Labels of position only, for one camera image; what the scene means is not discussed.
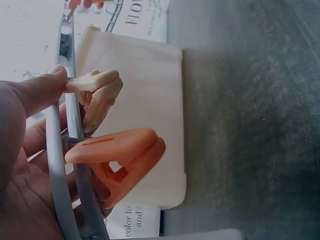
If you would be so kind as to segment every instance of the hand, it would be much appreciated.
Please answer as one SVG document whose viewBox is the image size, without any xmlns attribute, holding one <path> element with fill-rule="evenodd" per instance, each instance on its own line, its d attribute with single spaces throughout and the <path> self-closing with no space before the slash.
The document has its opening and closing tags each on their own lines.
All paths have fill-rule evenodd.
<svg viewBox="0 0 320 240">
<path fill-rule="evenodd" d="M 23 82 L 0 81 L 0 236 L 1 239 L 62 240 L 50 187 L 46 151 L 46 120 L 26 130 L 26 119 L 56 102 L 67 80 L 58 65 L 52 74 Z M 67 127 L 66 108 L 60 107 L 61 130 Z M 28 158 L 39 153 L 28 162 Z M 77 199 L 74 173 L 67 176 L 71 199 Z M 97 178 L 93 189 L 100 201 L 108 190 Z M 84 217 L 74 213 L 79 228 Z"/>
<path fill-rule="evenodd" d="M 92 5 L 92 2 L 93 2 L 93 0 L 84 0 L 84 7 L 87 8 L 87 9 L 90 8 L 91 5 Z M 96 4 L 96 7 L 98 9 L 102 9 L 104 7 L 104 3 L 103 2 L 98 2 Z"/>
</svg>

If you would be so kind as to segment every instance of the gray carpet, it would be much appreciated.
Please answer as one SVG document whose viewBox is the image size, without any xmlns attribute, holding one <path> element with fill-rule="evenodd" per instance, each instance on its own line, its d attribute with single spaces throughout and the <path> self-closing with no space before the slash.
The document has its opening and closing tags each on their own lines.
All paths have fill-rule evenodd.
<svg viewBox="0 0 320 240">
<path fill-rule="evenodd" d="M 171 0 L 187 194 L 164 234 L 320 239 L 320 1 Z"/>
</svg>

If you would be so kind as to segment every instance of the orange clip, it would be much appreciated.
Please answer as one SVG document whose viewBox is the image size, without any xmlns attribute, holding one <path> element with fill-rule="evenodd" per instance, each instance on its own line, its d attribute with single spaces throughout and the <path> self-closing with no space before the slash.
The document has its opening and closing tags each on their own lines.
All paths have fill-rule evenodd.
<svg viewBox="0 0 320 240">
<path fill-rule="evenodd" d="M 113 208 L 157 164 L 165 142 L 150 128 L 136 128 L 79 142 L 65 155 L 67 163 L 88 164 L 107 186 L 110 197 L 104 203 Z M 118 162 L 114 172 L 109 163 Z"/>
</svg>

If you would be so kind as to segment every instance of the plastic clip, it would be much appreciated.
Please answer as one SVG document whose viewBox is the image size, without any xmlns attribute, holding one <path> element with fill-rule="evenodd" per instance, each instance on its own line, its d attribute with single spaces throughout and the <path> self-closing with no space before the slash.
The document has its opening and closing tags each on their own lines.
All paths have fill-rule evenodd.
<svg viewBox="0 0 320 240">
<path fill-rule="evenodd" d="M 65 85 L 66 93 L 75 93 L 85 110 L 82 130 L 96 130 L 105 119 L 123 87 L 116 70 L 94 70 L 86 75 L 71 79 Z"/>
<path fill-rule="evenodd" d="M 91 167 L 110 191 L 104 204 L 110 209 L 147 175 L 165 150 L 165 142 L 154 130 L 135 128 L 82 141 L 66 153 L 65 161 Z M 113 161 L 121 165 L 119 170 L 112 170 Z"/>
</svg>

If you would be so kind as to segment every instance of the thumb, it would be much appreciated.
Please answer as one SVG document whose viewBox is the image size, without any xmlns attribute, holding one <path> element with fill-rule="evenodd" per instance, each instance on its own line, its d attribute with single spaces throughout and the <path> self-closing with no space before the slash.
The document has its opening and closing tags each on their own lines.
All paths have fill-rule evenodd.
<svg viewBox="0 0 320 240">
<path fill-rule="evenodd" d="M 44 74 L 22 82 L 11 82 L 10 86 L 20 99 L 25 117 L 28 118 L 59 100 L 67 82 L 67 71 L 57 65 L 51 74 Z"/>
</svg>

